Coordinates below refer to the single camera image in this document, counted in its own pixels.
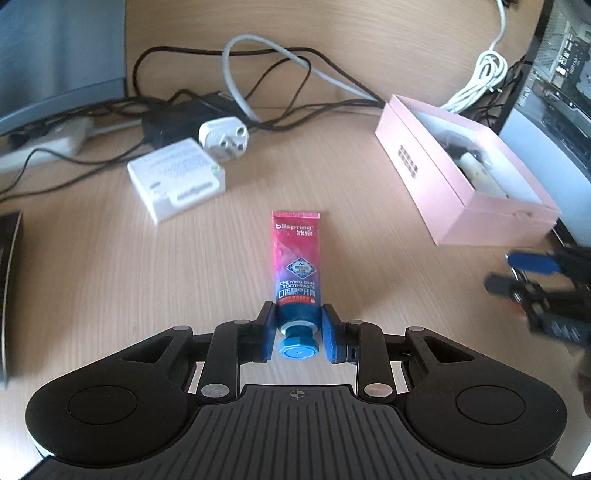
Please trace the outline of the red blue toothpaste tube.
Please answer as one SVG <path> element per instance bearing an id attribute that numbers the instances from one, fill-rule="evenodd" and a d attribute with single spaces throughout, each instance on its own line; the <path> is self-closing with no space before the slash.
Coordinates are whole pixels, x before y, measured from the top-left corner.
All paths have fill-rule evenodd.
<path id="1" fill-rule="evenodd" d="M 320 351 L 321 248 L 318 212 L 274 211 L 273 287 L 280 355 L 304 360 Z"/>

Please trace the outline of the yellowish object in box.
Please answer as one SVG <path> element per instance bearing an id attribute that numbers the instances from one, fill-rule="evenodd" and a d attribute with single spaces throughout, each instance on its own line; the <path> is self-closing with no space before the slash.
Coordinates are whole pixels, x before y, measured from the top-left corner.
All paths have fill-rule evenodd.
<path id="1" fill-rule="evenodd" d="M 456 161 L 456 165 L 470 181 L 475 191 L 496 198 L 507 197 L 504 190 L 472 153 L 464 153 Z"/>

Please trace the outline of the pink open cardboard box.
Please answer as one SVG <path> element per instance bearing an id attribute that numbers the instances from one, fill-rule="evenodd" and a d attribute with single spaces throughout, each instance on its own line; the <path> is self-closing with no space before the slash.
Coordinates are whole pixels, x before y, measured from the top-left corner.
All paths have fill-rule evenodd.
<path id="1" fill-rule="evenodd" d="M 394 95 L 376 136 L 438 245 L 534 247 L 559 219 L 540 182 L 482 124 Z M 506 198 L 474 190 L 456 165 L 466 152 L 484 165 Z"/>

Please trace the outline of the right computer monitor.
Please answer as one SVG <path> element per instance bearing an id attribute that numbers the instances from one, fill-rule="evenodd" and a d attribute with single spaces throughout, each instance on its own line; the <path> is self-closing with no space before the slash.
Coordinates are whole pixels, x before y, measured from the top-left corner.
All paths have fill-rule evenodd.
<path id="1" fill-rule="evenodd" d="M 546 1 L 494 129 L 557 204 L 564 243 L 590 245 L 590 3 Z"/>

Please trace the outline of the computer monitor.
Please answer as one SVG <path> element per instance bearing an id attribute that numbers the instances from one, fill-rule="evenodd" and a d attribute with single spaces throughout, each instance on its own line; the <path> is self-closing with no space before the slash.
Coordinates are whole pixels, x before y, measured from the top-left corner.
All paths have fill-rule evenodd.
<path id="1" fill-rule="evenodd" d="M 564 243 L 590 245 L 590 3 L 546 1 L 494 129 L 557 204 Z"/>
<path id="2" fill-rule="evenodd" d="M 1 3 L 1 133 L 127 93 L 124 1 Z"/>

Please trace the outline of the white boxy power adapter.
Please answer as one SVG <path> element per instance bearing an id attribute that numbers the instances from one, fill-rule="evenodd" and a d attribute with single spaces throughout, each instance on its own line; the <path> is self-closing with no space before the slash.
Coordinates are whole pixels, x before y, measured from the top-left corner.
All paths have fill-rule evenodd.
<path id="1" fill-rule="evenodd" d="M 225 171 L 192 138 L 142 155 L 127 172 L 155 225 L 225 192 Z"/>

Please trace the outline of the white round travel plug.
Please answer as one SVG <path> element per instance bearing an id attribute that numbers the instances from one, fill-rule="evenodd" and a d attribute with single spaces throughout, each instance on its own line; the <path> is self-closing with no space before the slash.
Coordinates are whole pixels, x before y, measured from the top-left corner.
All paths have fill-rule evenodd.
<path id="1" fill-rule="evenodd" d="M 235 116 L 221 117 L 199 127 L 197 142 L 216 162 L 224 163 L 245 155 L 249 129 Z"/>

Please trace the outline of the black power brick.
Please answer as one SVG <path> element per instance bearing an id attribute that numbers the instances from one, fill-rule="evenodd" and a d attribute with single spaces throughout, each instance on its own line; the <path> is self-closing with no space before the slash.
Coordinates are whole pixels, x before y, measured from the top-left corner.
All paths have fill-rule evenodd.
<path id="1" fill-rule="evenodd" d="M 187 138 L 196 140 L 205 122 L 237 114 L 235 101 L 215 92 L 154 107 L 144 114 L 141 127 L 145 140 L 159 149 Z"/>

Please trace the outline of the white power strip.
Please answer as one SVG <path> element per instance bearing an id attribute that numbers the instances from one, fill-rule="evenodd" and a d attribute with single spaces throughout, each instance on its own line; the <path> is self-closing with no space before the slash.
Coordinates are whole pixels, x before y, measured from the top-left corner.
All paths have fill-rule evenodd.
<path id="1" fill-rule="evenodd" d="M 75 118 L 53 127 L 46 135 L 27 141 L 22 147 L 7 151 L 1 148 L 1 173 L 20 169 L 28 155 L 36 150 L 28 165 L 55 160 L 56 155 L 48 150 L 65 156 L 74 156 L 90 136 L 94 122 L 87 117 Z"/>

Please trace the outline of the black keyboard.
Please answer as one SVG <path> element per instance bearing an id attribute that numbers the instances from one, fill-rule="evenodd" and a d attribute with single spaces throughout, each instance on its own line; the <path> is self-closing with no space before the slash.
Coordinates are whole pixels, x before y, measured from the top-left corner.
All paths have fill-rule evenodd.
<path id="1" fill-rule="evenodd" d="M 23 214 L 14 211 L 1 216 L 1 389 L 8 387 L 10 378 L 9 333 L 17 271 L 18 251 L 23 233 Z"/>

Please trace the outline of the left computer monitor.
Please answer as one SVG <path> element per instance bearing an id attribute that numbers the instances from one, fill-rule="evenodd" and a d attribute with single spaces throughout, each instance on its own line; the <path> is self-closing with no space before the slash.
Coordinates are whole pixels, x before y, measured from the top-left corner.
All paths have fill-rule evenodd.
<path id="1" fill-rule="evenodd" d="M 127 93 L 124 1 L 1 3 L 1 133 Z"/>

